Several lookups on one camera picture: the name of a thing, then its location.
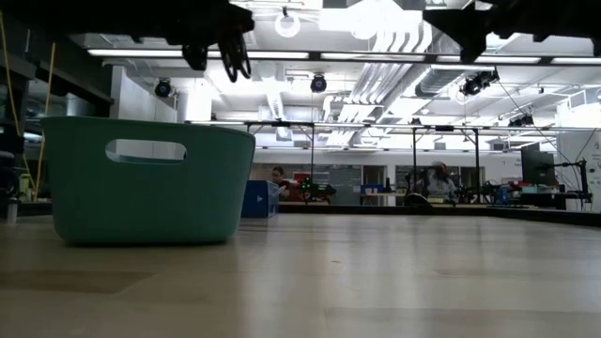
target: woman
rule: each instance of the woman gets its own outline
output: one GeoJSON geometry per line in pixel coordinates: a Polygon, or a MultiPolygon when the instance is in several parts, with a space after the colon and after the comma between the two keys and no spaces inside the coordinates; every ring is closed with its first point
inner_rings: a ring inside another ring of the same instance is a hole
{"type": "Polygon", "coordinates": [[[441,161],[432,163],[434,170],[429,170],[427,174],[426,189],[428,198],[442,198],[445,202],[455,201],[455,184],[449,178],[447,166],[441,161]]]}

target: security camera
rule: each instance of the security camera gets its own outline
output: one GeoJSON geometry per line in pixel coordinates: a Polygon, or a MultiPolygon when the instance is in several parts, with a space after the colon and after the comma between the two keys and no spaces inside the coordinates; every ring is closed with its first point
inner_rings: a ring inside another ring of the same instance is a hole
{"type": "Polygon", "coordinates": [[[328,87],[328,83],[326,82],[326,78],[323,74],[316,74],[313,77],[313,81],[311,82],[311,91],[314,93],[323,93],[326,91],[328,87]]]}
{"type": "Polygon", "coordinates": [[[170,98],[174,94],[171,79],[160,79],[159,84],[154,88],[154,94],[159,98],[170,98]]]}

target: camera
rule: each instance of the camera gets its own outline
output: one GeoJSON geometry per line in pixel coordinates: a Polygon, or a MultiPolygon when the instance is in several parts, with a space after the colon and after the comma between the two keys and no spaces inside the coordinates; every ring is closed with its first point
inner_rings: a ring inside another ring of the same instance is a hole
{"type": "Polygon", "coordinates": [[[326,91],[328,87],[328,83],[326,82],[326,78],[323,74],[316,74],[313,77],[313,81],[311,81],[311,91],[314,93],[323,93],[326,91]]]}
{"type": "Polygon", "coordinates": [[[499,74],[496,70],[480,71],[476,76],[467,78],[459,91],[465,96],[476,96],[499,79],[499,74]]]}
{"type": "Polygon", "coordinates": [[[159,98],[170,98],[174,93],[170,79],[160,79],[159,84],[154,88],[154,94],[159,98]]]}

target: ceiling light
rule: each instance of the ceiling light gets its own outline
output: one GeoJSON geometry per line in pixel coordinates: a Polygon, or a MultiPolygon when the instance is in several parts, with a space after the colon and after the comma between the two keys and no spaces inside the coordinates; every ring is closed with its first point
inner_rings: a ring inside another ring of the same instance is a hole
{"type": "Polygon", "coordinates": [[[230,1],[229,3],[242,8],[280,8],[286,6],[287,8],[306,9],[302,1],[230,1]]]}
{"type": "Polygon", "coordinates": [[[374,128],[392,128],[392,129],[405,129],[407,125],[373,125],[374,128]]]}
{"type": "Polygon", "coordinates": [[[260,148],[272,150],[304,150],[302,146],[263,146],[260,148]]]}
{"type": "Polygon", "coordinates": [[[437,57],[436,59],[438,62],[445,62],[445,63],[460,63],[461,62],[461,57],[459,55],[455,56],[455,55],[441,55],[439,57],[437,57]]]}
{"type": "Polygon", "coordinates": [[[595,57],[556,57],[551,64],[601,65],[601,58],[595,57]]]}
{"type": "Polygon", "coordinates": [[[309,59],[309,54],[305,52],[262,52],[249,51],[248,57],[251,59],[309,59]]]}
{"type": "Polygon", "coordinates": [[[348,151],[370,151],[370,152],[373,152],[373,151],[381,151],[382,149],[380,149],[380,148],[377,148],[377,149],[370,149],[370,148],[348,148],[348,149],[345,149],[345,150],[348,150],[348,151]]]}
{"type": "Polygon", "coordinates": [[[284,38],[294,38],[301,30],[301,19],[294,13],[280,13],[275,19],[275,32],[284,38]],[[292,25],[283,27],[282,21],[285,18],[292,19],[292,25]]]}
{"type": "Polygon", "coordinates": [[[423,62],[424,55],[387,54],[387,53],[322,53],[324,60],[374,61],[374,62],[423,62]]]}
{"type": "Polygon", "coordinates": [[[244,122],[241,121],[190,121],[192,124],[197,125],[228,125],[228,126],[243,126],[244,122]]]}
{"type": "MultiPolygon", "coordinates": [[[[179,50],[143,50],[143,49],[89,49],[87,52],[93,56],[102,57],[169,57],[182,58],[179,50]]],[[[249,51],[248,56],[251,59],[302,59],[309,58],[306,52],[264,52],[249,51]]],[[[221,59],[219,51],[208,51],[209,59],[221,59]]]]}
{"type": "Polygon", "coordinates": [[[534,56],[480,56],[474,63],[535,64],[540,61],[540,57],[534,56]]]}
{"type": "Polygon", "coordinates": [[[359,123],[315,123],[316,127],[338,127],[338,128],[363,128],[365,125],[359,123]]]}
{"type": "Polygon", "coordinates": [[[434,70],[495,70],[493,66],[471,66],[471,65],[432,65],[434,70]]]}
{"type": "Polygon", "coordinates": [[[180,50],[89,49],[87,52],[103,57],[183,57],[180,50]]]}

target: black mechanical part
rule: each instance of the black mechanical part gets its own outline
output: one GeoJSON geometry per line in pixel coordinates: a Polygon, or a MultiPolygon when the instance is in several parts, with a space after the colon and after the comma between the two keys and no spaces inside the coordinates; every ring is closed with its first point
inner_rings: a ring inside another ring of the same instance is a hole
{"type": "Polygon", "coordinates": [[[208,48],[199,45],[184,45],[181,47],[181,54],[184,60],[188,62],[191,69],[205,71],[207,70],[208,48]]]}
{"type": "Polygon", "coordinates": [[[424,11],[424,20],[451,37],[462,48],[461,61],[472,63],[486,49],[490,33],[509,38],[514,33],[534,36],[542,42],[549,36],[590,38],[593,55],[601,56],[601,26],[595,15],[601,1],[575,0],[485,0],[488,10],[476,10],[475,2],[464,9],[432,9],[424,11]]]}
{"type": "Polygon", "coordinates": [[[72,2],[69,0],[3,1],[0,9],[54,35],[125,35],[136,42],[142,38],[164,38],[170,45],[183,46],[183,57],[194,70],[207,68],[208,47],[218,44],[230,80],[238,78],[234,74],[238,71],[250,77],[250,61],[242,38],[244,33],[254,29],[250,10],[232,5],[228,0],[172,0],[169,6],[155,9],[161,16],[159,20],[149,20],[139,12],[139,8],[147,6],[143,0],[130,0],[127,4],[106,0],[94,8],[94,15],[80,16],[70,15],[72,2]]]}

